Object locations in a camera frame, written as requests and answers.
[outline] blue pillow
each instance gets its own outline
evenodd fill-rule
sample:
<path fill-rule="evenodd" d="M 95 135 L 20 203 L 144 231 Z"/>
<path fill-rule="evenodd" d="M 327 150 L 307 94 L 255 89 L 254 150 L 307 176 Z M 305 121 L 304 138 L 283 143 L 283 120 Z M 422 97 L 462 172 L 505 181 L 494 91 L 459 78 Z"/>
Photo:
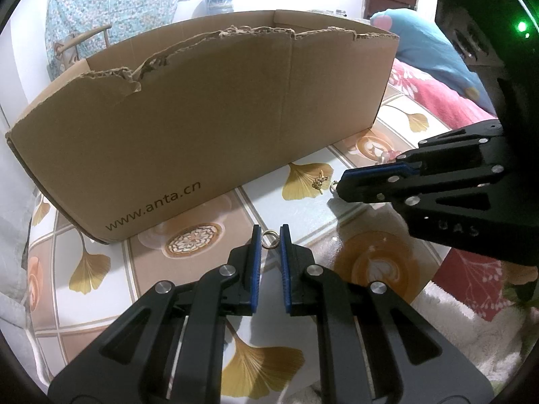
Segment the blue pillow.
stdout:
<path fill-rule="evenodd" d="M 468 70 L 435 23 L 410 9 L 387 9 L 375 13 L 370 22 L 375 27 L 399 35 L 398 60 L 425 71 L 489 114 L 496 115 L 481 79 Z"/>

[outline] metal screw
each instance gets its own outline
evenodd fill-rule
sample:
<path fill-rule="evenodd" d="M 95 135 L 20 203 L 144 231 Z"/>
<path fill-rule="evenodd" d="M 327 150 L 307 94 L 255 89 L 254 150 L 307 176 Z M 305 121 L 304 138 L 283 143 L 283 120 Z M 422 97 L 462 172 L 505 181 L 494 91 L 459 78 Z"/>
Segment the metal screw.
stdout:
<path fill-rule="evenodd" d="M 307 273 L 311 276 L 320 276 L 323 272 L 323 267 L 319 266 L 318 264 L 311 264 L 309 267 L 307 267 Z"/>
<path fill-rule="evenodd" d="M 419 196 L 410 196 L 408 199 L 404 201 L 404 203 L 406 203 L 406 205 L 408 206 L 414 206 L 414 205 L 417 205 L 420 200 L 421 199 L 419 198 Z"/>
<path fill-rule="evenodd" d="M 172 290 L 172 283 L 170 281 L 160 281 L 155 284 L 155 291 L 160 295 L 164 295 Z"/>
<path fill-rule="evenodd" d="M 225 264 L 219 268 L 219 273 L 223 276 L 232 276 L 235 274 L 235 267 L 231 264 Z"/>
<path fill-rule="evenodd" d="M 371 284 L 371 291 L 377 295 L 383 295 L 387 291 L 387 285 L 383 282 L 375 281 Z"/>

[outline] white fluffy rug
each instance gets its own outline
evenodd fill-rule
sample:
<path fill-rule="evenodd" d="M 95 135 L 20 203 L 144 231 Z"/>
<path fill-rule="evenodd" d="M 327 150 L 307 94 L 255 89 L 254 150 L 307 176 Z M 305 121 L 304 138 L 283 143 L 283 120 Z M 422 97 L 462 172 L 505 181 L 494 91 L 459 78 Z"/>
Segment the white fluffy rug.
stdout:
<path fill-rule="evenodd" d="M 495 391 L 521 365 L 522 332 L 526 318 L 530 319 L 529 311 L 507 307 L 487 322 L 432 282 L 412 306 L 470 359 Z M 313 384 L 289 397 L 285 404 L 319 404 L 319 391 L 320 384 Z"/>

